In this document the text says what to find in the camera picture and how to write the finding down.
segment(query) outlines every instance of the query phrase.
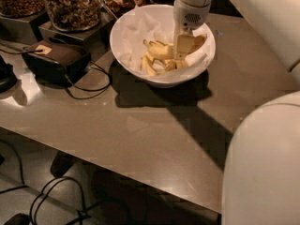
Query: charger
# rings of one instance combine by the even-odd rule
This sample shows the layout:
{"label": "charger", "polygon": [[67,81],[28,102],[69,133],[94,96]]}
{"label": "charger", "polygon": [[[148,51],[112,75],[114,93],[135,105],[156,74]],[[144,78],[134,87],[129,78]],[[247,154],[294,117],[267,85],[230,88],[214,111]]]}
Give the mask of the charger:
{"label": "charger", "polygon": [[26,48],[22,58],[40,83],[54,83],[69,87],[84,74],[91,61],[91,53],[77,45],[63,44],[56,40],[41,40]]}

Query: black device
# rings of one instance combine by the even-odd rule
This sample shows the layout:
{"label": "black device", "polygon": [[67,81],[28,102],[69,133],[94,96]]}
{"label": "black device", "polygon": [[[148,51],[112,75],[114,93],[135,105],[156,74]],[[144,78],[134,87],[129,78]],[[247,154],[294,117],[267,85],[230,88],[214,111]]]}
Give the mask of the black device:
{"label": "black device", "polygon": [[12,65],[6,64],[0,55],[0,93],[4,93],[17,83],[16,75],[13,72]]}
{"label": "black device", "polygon": [[91,53],[78,45],[62,43],[59,40],[41,40],[27,47],[22,58],[35,74],[38,83],[53,83],[69,87],[85,73],[91,61]]}

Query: nuts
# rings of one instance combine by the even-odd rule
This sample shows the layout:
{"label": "nuts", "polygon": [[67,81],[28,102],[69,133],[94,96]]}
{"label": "nuts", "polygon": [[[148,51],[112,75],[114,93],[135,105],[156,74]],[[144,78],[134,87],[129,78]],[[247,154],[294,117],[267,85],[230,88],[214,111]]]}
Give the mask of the nuts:
{"label": "nuts", "polygon": [[45,0],[53,26],[61,31],[82,31],[98,24],[98,0]]}
{"label": "nuts", "polygon": [[42,0],[0,0],[0,14],[7,17],[20,18],[43,8]]}
{"label": "nuts", "polygon": [[115,16],[120,17],[124,13],[132,10],[136,6],[145,5],[146,0],[104,0],[106,6],[114,13]]}

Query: floor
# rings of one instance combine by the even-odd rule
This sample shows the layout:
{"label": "floor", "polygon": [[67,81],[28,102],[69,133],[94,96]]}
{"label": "floor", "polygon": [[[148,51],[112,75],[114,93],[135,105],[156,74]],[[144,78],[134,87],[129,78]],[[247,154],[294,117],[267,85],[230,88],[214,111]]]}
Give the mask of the floor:
{"label": "floor", "polygon": [[[217,213],[3,128],[0,156],[0,224],[20,213],[31,215],[33,225],[216,225],[218,220]],[[82,223],[69,223],[84,215]]]}

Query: white robotic arm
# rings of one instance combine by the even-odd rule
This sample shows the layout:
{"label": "white robotic arm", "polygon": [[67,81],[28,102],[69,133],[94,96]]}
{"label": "white robotic arm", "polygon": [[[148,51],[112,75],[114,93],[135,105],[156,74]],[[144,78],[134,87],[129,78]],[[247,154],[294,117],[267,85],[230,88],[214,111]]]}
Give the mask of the white robotic arm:
{"label": "white robotic arm", "polygon": [[300,92],[249,115],[232,138],[222,225],[300,224]]}
{"label": "white robotic arm", "polygon": [[193,39],[192,30],[206,20],[212,0],[175,0],[174,2],[174,57],[184,59],[188,43]]}

